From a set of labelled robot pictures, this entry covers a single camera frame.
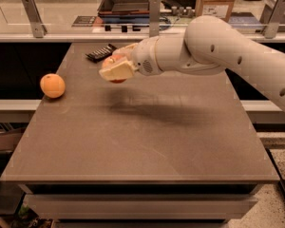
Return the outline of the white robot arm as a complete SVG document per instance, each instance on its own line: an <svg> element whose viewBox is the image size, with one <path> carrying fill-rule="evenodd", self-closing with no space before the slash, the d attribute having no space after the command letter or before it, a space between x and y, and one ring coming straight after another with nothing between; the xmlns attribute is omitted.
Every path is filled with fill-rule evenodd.
<svg viewBox="0 0 285 228"><path fill-rule="evenodd" d="M213 75L229 69L285 112L285 53L252 41L214 16L193 19L181 34L144 39L104 60L107 81L177 71Z"/></svg>

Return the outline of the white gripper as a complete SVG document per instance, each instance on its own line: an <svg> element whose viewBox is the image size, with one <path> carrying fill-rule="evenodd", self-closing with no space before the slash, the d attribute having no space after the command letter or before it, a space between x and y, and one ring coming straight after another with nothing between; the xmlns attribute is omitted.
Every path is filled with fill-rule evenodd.
<svg viewBox="0 0 285 228"><path fill-rule="evenodd" d="M113 55L131 54L132 61L125 56L110 56L102 63L99 70L103 79L109 82L123 81L132 78L138 70L144 76L153 76L162 74L155 56L156 43L159 37L143 39L138 44L133 43L125 47L117 48Z"/></svg>

